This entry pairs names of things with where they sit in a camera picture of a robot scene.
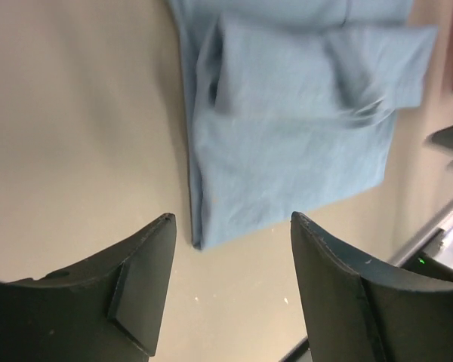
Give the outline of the slate blue t shirt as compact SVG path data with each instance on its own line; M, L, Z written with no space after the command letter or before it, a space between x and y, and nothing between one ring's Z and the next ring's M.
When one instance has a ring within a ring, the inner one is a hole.
M410 1L171 1L199 250L375 187L434 25Z

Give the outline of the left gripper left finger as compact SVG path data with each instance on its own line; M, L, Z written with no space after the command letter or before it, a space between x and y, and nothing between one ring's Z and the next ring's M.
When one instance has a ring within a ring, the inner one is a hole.
M156 354L176 245L166 213L35 280L0 281L0 361L147 361Z

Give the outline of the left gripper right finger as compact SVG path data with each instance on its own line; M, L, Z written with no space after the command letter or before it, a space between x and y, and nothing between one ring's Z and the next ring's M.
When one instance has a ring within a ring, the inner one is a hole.
M453 361L453 282L390 265L299 212L291 247L315 361Z

